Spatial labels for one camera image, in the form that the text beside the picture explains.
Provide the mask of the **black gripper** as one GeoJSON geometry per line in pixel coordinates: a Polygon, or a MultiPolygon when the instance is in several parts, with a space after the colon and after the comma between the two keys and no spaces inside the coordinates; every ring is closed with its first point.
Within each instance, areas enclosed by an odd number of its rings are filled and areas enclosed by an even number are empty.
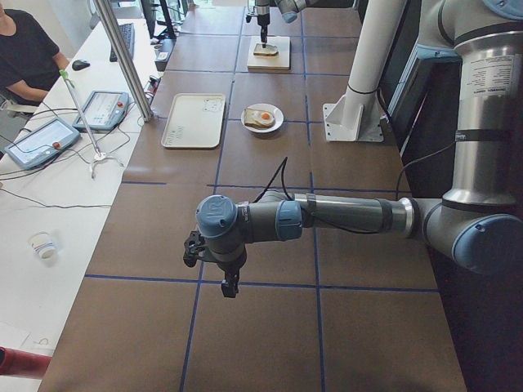
{"type": "Polygon", "coordinates": [[[270,24],[270,14],[258,14],[257,24],[261,26],[261,44],[263,47],[265,47],[267,44],[267,27],[270,24]]]}
{"type": "Polygon", "coordinates": [[[240,270],[243,266],[243,261],[218,264],[218,267],[224,272],[224,280],[221,282],[221,291],[224,297],[230,297],[229,283],[231,283],[231,296],[232,298],[236,298],[237,294],[239,293],[238,283],[240,270]]]}

